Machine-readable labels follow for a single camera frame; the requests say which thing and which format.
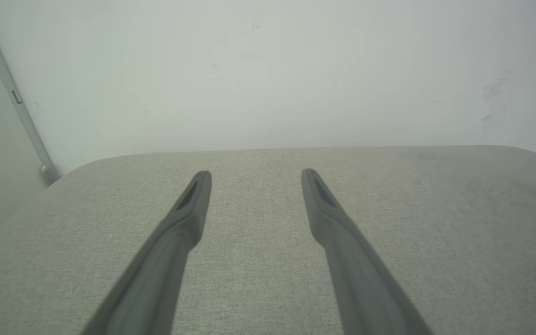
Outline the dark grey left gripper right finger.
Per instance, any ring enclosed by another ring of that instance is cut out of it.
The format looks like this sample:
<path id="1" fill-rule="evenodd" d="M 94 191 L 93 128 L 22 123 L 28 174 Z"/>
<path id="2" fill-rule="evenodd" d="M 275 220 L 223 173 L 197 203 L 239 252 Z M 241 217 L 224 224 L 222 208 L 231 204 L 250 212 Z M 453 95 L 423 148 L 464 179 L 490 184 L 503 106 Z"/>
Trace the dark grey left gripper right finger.
<path id="1" fill-rule="evenodd" d="M 301 187 L 310 230 L 325 250 L 346 335 L 430 335 L 432 331 L 314 169 Z"/>

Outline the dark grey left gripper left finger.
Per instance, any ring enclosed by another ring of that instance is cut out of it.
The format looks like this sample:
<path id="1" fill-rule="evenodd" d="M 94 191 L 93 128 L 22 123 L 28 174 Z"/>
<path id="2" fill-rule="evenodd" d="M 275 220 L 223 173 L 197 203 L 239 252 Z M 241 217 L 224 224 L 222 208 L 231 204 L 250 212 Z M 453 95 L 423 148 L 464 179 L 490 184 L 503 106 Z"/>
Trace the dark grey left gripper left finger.
<path id="1" fill-rule="evenodd" d="M 169 335 L 189 252 L 202 238 L 211 173 L 197 172 L 82 333 Z"/>

